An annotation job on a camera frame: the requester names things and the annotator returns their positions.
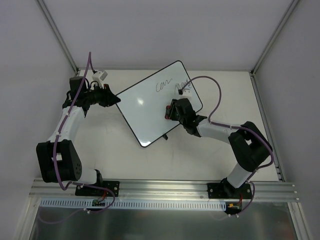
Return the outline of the white whiteboard black frame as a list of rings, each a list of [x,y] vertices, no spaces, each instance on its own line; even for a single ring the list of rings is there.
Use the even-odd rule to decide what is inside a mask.
[[[189,80],[184,64],[177,60],[117,94],[120,102],[116,105],[141,147],[148,147],[179,125],[165,119],[165,113],[171,101],[180,98],[182,87],[190,89],[193,110],[203,108]]]

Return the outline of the red whiteboard eraser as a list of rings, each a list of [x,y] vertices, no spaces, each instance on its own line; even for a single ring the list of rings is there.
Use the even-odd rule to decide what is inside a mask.
[[[170,120],[171,119],[171,106],[167,105],[165,108],[165,119]]]

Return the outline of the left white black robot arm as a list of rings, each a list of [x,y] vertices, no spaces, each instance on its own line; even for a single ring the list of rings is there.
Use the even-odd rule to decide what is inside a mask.
[[[102,174],[97,169],[82,166],[73,141],[90,106],[111,107],[121,100],[112,93],[108,84],[97,77],[92,82],[81,76],[71,77],[69,85],[54,133],[46,142],[36,146],[41,176],[46,183],[86,184],[86,189],[98,196],[104,191]]]

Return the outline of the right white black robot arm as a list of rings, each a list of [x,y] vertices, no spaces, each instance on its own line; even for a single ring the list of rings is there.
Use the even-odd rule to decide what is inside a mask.
[[[274,163],[275,157],[270,143],[251,121],[241,125],[210,121],[206,116],[196,114],[187,98],[173,99],[165,108],[164,118],[179,122],[192,136],[211,138],[230,145],[236,165],[219,184],[208,188],[209,198],[240,197],[246,186],[249,186],[246,181],[257,170]]]

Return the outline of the left aluminium frame post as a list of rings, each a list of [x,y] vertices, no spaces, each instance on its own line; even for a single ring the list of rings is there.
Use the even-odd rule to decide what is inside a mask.
[[[56,24],[56,21],[53,18],[53,15],[51,14],[46,2],[44,0],[35,0],[36,4],[38,5],[45,21],[47,22],[52,34],[54,35],[59,47],[61,48],[64,57],[66,58],[68,64],[70,65],[72,71],[77,74],[79,71],[79,68],[72,57],[72,54]]]

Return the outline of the aluminium frame post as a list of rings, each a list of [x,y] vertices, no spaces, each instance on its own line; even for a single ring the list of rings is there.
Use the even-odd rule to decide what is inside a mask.
[[[56,24],[56,21],[53,18],[53,15],[51,14],[46,2],[44,0],[35,0],[36,4],[38,5],[45,21],[47,22],[52,34],[54,35],[59,47],[61,48],[64,57],[66,58],[68,64],[70,65],[72,71],[77,74],[79,71],[79,68],[72,57],[72,54]]]
[[[276,25],[271,37],[267,41],[262,53],[260,54],[258,60],[256,61],[254,67],[250,71],[250,74],[254,77],[255,74],[258,72],[259,68],[263,64],[265,58],[267,57],[268,53],[270,52],[271,48],[273,47],[274,43],[276,42],[278,36],[284,29],[286,23],[288,22],[289,18],[293,14],[294,10],[296,9],[297,5],[300,3],[300,0],[291,0],[287,9],[285,10],[284,14],[282,15],[280,21]]]

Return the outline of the aluminium mounting rail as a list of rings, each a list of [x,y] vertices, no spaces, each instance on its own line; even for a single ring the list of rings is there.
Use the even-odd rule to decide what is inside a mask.
[[[296,186],[291,182],[256,181],[254,201],[256,202],[300,202]],[[62,190],[57,183],[45,183],[36,178],[29,197],[73,198],[76,186]],[[119,180],[119,199],[132,200],[207,200],[209,190],[206,181],[191,180]]]

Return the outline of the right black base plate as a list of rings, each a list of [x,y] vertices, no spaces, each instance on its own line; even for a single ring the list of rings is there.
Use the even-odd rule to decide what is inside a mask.
[[[252,198],[251,185],[242,184],[239,188],[233,187],[226,178],[220,182],[207,183],[207,192],[209,199],[240,199],[245,200]]]

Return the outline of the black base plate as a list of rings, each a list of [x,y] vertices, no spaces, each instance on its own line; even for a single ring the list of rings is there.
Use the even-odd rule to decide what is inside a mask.
[[[120,182],[113,180],[103,180],[101,183],[92,185],[77,186],[75,195],[78,197],[112,197],[112,193],[117,198],[120,191]]]
[[[239,188],[233,187],[226,178],[220,182],[207,183],[207,192],[209,199],[240,199],[245,200],[252,198],[251,185],[242,184]]]

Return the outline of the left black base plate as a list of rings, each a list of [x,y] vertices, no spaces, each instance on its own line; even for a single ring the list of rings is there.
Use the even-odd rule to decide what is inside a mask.
[[[78,197],[112,197],[112,193],[117,198],[120,191],[120,182],[113,180],[103,180],[101,183],[92,185],[77,186],[75,195]]]

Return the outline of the right aluminium frame post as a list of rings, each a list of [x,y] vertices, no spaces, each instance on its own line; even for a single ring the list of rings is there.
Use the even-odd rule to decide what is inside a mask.
[[[300,0],[291,0],[287,9],[285,10],[284,14],[282,15],[280,21],[276,25],[271,37],[267,41],[262,53],[260,54],[258,60],[256,61],[254,67],[250,71],[250,74],[254,77],[255,74],[258,72],[259,68],[263,64],[265,58],[267,57],[268,53],[270,52],[271,48],[273,47],[274,43],[276,42],[278,36],[284,29],[286,23],[288,22],[289,18],[293,14],[294,10],[296,9],[297,5],[300,3]]]

